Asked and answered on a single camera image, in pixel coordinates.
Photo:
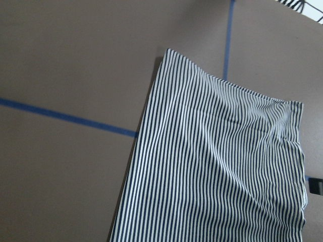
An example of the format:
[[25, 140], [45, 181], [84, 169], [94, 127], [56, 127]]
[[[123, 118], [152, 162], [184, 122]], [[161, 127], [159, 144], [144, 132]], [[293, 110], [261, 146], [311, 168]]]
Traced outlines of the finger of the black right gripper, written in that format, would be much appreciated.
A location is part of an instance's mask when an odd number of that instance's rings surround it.
[[323, 180], [320, 178], [309, 178], [309, 191], [312, 194], [323, 195]]

